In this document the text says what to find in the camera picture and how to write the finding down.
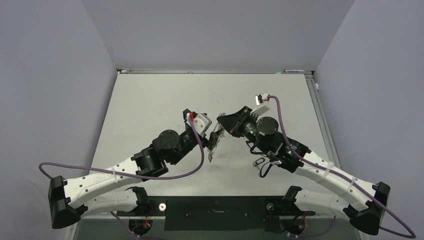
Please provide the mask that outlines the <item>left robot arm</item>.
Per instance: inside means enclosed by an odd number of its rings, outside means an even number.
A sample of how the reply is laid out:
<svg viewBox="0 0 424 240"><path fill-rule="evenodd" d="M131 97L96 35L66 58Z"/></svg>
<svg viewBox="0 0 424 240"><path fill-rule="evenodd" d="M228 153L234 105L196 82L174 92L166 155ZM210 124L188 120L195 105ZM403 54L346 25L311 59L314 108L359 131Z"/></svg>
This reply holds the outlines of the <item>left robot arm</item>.
<svg viewBox="0 0 424 240"><path fill-rule="evenodd" d="M205 113L183 111L185 130L162 131L152 143L129 158L109 168L92 168L91 174L65 178L49 177L48 204L53 229L69 227L82 218L98 213L148 211L146 190L134 184L148 180L176 180L193 175L205 162L204 149L213 150L224 131L218 123L209 135L212 121ZM200 164L180 175L166 176L168 165L176 165L195 147L199 147Z"/></svg>

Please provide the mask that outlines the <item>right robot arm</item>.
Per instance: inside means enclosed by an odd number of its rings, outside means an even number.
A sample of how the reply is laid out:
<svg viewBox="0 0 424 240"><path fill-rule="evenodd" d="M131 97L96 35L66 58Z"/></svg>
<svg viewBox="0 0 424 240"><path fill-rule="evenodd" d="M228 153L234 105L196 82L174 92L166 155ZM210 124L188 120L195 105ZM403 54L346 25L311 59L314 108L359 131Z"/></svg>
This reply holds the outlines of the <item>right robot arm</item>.
<svg viewBox="0 0 424 240"><path fill-rule="evenodd" d="M388 212L390 186L348 174L289 138L281 118L262 116L262 113L260 107L245 106L236 113L217 117L217 121L231 136L245 138L271 165L310 179L331 192L324 194L297 188L294 194L283 199L283 209L289 214L301 210L332 215L348 220L365 234L378 235L383 216Z"/></svg>

